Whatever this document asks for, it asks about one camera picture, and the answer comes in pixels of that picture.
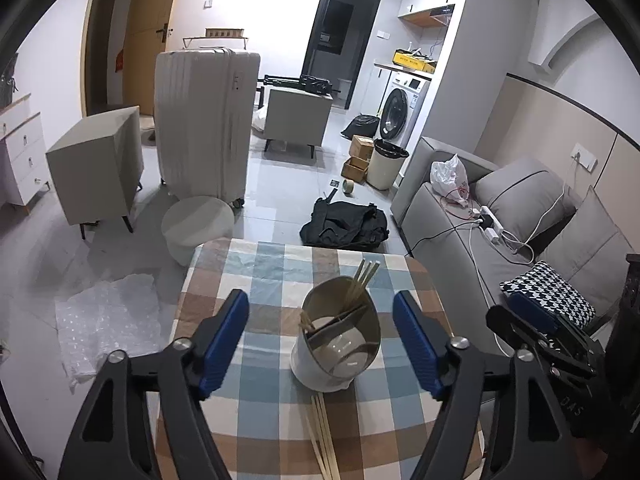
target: blue gripper pad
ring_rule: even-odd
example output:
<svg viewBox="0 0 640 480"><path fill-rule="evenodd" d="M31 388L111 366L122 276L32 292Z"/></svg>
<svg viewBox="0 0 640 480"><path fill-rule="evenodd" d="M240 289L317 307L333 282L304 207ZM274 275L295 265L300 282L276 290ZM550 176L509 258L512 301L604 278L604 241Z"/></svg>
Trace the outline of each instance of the blue gripper pad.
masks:
<svg viewBox="0 0 640 480"><path fill-rule="evenodd" d="M449 370L449 336L436 320L421 312L406 290L394 298L393 320L420 387L441 400L445 389L441 377Z"/></svg>
<svg viewBox="0 0 640 480"><path fill-rule="evenodd" d="M222 386L226 371L238 347L238 341L249 319L249 298L242 290L233 290L218 315L220 322L215 336L204 354L204 367L198 389L203 398Z"/></svg>

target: roll of tape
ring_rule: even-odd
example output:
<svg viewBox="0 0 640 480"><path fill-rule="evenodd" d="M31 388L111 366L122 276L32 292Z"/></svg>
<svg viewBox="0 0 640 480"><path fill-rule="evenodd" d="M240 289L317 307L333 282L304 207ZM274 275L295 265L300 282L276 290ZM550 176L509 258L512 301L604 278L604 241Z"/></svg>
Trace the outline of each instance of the roll of tape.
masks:
<svg viewBox="0 0 640 480"><path fill-rule="evenodd" d="M355 183L353 180L349 180L346 179L343 181L342 183L342 190L346 193L346 194L351 194L353 193L353 188L355 186Z"/></svg>

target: door handle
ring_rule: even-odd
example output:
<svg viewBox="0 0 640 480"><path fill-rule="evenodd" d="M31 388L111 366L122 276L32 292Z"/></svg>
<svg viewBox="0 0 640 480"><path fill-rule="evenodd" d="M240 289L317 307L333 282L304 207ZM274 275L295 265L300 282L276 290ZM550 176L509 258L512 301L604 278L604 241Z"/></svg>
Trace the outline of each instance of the door handle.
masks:
<svg viewBox="0 0 640 480"><path fill-rule="evenodd" d="M156 34L160 34L162 32L162 42L166 43L166 38L169 35L169 24L165 23L163 28L159 28L156 30Z"/></svg>

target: sofa armrest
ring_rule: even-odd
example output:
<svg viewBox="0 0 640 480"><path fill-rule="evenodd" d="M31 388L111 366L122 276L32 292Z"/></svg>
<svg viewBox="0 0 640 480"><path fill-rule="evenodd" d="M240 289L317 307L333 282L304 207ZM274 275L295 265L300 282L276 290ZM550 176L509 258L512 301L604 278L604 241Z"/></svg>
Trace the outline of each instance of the sofa armrest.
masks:
<svg viewBox="0 0 640 480"><path fill-rule="evenodd" d="M402 225L406 210L409 209L420 186L425 182L431 181L431 165L434 162L450 160L456 154L465 166L466 176L470 184L498 170L498 166L488 160L484 160L484 158L459 150L439 140L421 137L415 147L402 184L391 204L391 212L398 225Z"/></svg>

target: drawer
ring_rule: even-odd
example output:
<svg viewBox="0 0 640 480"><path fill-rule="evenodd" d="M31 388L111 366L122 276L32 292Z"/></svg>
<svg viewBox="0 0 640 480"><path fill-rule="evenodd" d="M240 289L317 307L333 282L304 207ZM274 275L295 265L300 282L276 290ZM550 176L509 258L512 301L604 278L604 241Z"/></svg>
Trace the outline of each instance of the drawer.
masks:
<svg viewBox="0 0 640 480"><path fill-rule="evenodd" d="M20 182L39 165L46 163L44 139L40 138L35 144L24 150L15 160L11 161L16 182Z"/></svg>
<svg viewBox="0 0 640 480"><path fill-rule="evenodd" d="M31 105L27 95L0 112L0 138L10 134L29 117L31 117Z"/></svg>
<svg viewBox="0 0 640 480"><path fill-rule="evenodd" d="M9 160L15 160L24 150L43 139L40 114L34 115L28 122L10 134L4 142Z"/></svg>
<svg viewBox="0 0 640 480"><path fill-rule="evenodd" d="M49 181L49 167L45 164L39 165L35 170L31 171L18 184L18 192L22 203L18 205L27 205L33 196Z"/></svg>

